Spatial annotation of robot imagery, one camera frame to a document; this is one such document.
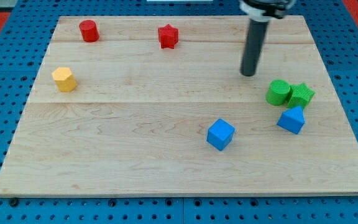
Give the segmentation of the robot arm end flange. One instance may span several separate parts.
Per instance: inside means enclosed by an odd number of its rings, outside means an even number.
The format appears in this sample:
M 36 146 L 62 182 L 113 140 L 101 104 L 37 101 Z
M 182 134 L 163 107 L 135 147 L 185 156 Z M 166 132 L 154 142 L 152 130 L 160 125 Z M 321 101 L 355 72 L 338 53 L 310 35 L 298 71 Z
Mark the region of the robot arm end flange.
M 239 0 L 239 7 L 253 21 L 268 22 L 283 19 L 296 0 Z

